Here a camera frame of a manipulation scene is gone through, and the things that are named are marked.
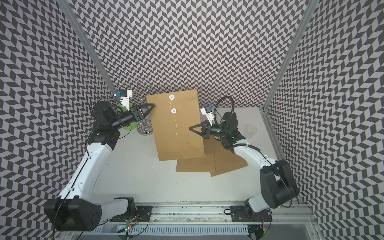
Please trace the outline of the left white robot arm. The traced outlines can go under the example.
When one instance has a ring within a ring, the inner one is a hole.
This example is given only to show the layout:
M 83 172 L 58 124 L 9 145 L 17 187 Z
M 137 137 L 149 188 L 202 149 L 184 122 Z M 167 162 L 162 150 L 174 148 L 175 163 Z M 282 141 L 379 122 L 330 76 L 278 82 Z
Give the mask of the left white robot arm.
M 104 163 L 119 140 L 120 129 L 144 120 L 154 108 L 155 104 L 136 105 L 117 114 L 108 101 L 94 105 L 91 112 L 93 131 L 80 165 L 59 196 L 44 204 L 44 212 L 54 231 L 90 232 L 102 221 L 116 216 L 127 216 L 129 220 L 137 217 L 132 197 L 97 204 L 91 202 L 91 195 Z

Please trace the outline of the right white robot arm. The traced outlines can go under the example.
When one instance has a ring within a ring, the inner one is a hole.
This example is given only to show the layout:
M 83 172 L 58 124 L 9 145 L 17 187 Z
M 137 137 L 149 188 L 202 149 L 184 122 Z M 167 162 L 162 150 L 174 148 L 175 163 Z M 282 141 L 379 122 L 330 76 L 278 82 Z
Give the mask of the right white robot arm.
M 285 160 L 271 158 L 251 145 L 238 130 L 235 113 L 226 112 L 220 124 L 206 120 L 191 126 L 190 131 L 205 139 L 219 138 L 225 150 L 241 157 L 260 172 L 260 193 L 245 200 L 245 207 L 252 214 L 275 209 L 299 195 L 290 164 Z

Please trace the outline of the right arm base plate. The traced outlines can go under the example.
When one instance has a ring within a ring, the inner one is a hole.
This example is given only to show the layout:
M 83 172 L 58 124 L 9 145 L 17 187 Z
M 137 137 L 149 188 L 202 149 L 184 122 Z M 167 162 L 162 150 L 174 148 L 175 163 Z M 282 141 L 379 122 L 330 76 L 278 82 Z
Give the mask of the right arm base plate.
M 260 222 L 270 223 L 273 218 L 269 210 L 263 210 L 261 212 L 254 212 L 247 206 L 230 206 L 232 222 L 245 223 L 245 222 Z

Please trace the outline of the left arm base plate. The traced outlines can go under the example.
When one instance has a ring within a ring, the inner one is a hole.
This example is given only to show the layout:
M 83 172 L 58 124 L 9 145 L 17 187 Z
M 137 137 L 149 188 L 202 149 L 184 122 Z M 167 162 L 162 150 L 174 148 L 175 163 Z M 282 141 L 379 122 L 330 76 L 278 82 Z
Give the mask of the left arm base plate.
M 109 219 L 111 223 L 147 223 L 152 216 L 152 206 L 136 206 L 132 211 Z

